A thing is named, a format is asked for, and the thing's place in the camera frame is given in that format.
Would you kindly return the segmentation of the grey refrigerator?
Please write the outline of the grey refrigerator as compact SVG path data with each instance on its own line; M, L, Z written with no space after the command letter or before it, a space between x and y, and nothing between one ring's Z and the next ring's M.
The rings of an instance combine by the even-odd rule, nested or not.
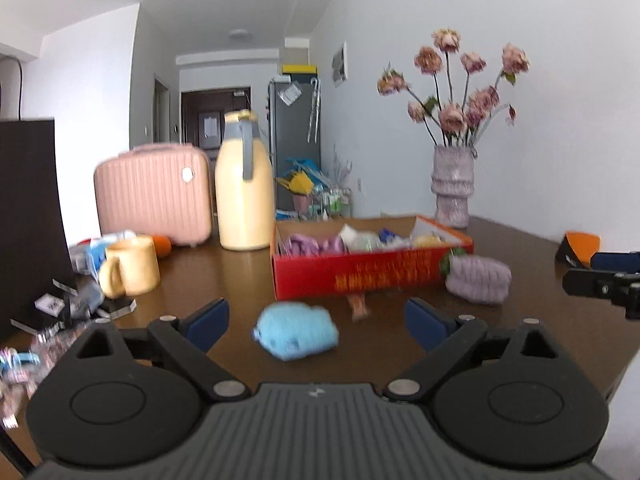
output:
M273 177L285 178L293 159L320 166L320 81L316 74L280 75L268 86L269 151Z

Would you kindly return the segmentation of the yellow white plush toy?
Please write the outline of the yellow white plush toy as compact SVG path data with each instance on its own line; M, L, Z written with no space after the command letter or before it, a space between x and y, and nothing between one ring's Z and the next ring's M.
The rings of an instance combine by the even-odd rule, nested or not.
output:
M411 237L411 246L416 249L447 247L452 244L454 244L454 240L450 240L449 238L435 232Z

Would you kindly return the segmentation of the red cardboard box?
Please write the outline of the red cardboard box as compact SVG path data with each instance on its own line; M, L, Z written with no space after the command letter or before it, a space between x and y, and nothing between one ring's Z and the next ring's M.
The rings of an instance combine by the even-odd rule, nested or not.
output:
M286 242L293 236L306 236L321 244L336 237L345 226L374 234L389 230L405 240L435 234L442 242L424 248L373 252L349 249L341 254L322 252L311 256L293 256L285 249ZM438 285L442 282L446 255L458 249L467 254L474 252L472 238L420 214L320 222L278 221L273 226L270 246L274 296L291 300Z

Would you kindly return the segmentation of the ceiling lamp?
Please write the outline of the ceiling lamp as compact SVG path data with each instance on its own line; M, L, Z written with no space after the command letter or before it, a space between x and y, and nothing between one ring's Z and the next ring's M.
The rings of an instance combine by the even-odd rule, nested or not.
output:
M251 32L249 32L247 29L242 28L232 29L230 30L230 32L228 32L228 38L236 41L249 40L251 36Z

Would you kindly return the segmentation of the lavender knitted headband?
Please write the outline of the lavender knitted headband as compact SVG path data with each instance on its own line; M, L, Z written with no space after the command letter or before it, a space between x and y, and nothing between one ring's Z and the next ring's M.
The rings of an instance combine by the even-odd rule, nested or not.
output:
M503 304L509 296L512 272L498 260L451 249L439 271L448 292L471 304Z

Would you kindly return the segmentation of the purple textured vase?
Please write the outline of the purple textured vase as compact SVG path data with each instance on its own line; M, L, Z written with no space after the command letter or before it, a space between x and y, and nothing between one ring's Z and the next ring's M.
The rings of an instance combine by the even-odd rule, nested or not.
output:
M474 157L469 148L436 146L431 190L435 195L435 219L444 226L466 229L469 198L474 194Z

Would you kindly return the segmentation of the orange black card holder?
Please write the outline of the orange black card holder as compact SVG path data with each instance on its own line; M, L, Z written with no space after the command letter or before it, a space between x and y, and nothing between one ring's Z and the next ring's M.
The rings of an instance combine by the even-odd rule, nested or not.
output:
M555 253L555 261L575 269L588 269L591 257L600 250L601 239L596 234L567 231Z

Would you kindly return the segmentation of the cluttered storage rack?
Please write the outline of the cluttered storage rack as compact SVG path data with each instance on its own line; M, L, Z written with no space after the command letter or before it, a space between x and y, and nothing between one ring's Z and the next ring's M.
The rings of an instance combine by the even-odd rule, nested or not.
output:
M352 162L334 157L332 176L318 164L306 158L288 158L290 168L283 177L276 177L280 191L288 192L291 211L282 209L282 218L299 220L328 220L352 216L352 190L346 186L352 173Z

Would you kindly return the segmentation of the dried pink rose bouquet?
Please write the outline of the dried pink rose bouquet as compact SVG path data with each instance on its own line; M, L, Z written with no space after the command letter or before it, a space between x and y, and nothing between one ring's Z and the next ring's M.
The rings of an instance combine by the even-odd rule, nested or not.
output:
M420 47L413 58L413 66L433 83L431 94L419 96L393 65L382 71L376 91L380 96L408 94L410 119L424 125L434 145L467 148L476 156L478 142L499 114L505 114L509 124L518 117L515 107L500 98L499 84L516 84L518 76L529 71L529 58L509 42L502 48L494 82L473 90L471 79L486 70L486 60L476 52L462 51L460 32L452 28L436 29L431 38L432 43Z

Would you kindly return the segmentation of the purple fuzzy towel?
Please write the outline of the purple fuzzy towel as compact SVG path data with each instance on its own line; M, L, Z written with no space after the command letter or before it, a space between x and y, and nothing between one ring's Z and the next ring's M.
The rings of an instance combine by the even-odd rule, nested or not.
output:
M340 236L317 240L304 234L293 234L280 246L283 255L290 257L319 257L343 255L345 244Z

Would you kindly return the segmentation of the pink small suitcase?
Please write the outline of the pink small suitcase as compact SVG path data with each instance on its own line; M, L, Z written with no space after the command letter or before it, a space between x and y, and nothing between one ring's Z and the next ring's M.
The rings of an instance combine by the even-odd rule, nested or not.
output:
M99 164L93 185L103 234L129 230L196 246L213 233L210 162L191 144L138 146Z

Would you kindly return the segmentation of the snack candy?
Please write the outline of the snack candy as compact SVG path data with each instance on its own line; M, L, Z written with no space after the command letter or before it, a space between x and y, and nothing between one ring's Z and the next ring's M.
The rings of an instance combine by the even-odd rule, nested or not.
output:
M347 296L347 301L352 311L352 320L359 322L370 315L370 309L366 304L365 294L351 294Z

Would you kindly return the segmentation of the blue plush toy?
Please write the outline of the blue plush toy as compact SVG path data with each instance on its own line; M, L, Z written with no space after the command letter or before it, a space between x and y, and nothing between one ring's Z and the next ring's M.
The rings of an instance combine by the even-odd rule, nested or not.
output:
M252 337L276 359L288 362L336 348L340 333L325 308L283 301L262 310Z

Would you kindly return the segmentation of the orange fruit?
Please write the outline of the orange fruit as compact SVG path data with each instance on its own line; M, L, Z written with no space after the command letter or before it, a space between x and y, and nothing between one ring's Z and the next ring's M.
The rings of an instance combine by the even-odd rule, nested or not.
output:
M163 235L152 235L151 238L157 258L163 259L168 257L172 251L171 240Z

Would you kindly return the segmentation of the yellow ceramic mug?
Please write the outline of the yellow ceramic mug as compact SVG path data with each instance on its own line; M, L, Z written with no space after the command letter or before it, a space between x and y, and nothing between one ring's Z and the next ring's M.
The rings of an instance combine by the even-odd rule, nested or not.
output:
M155 245L149 236L119 240L105 249L99 285L107 298L137 297L160 284Z

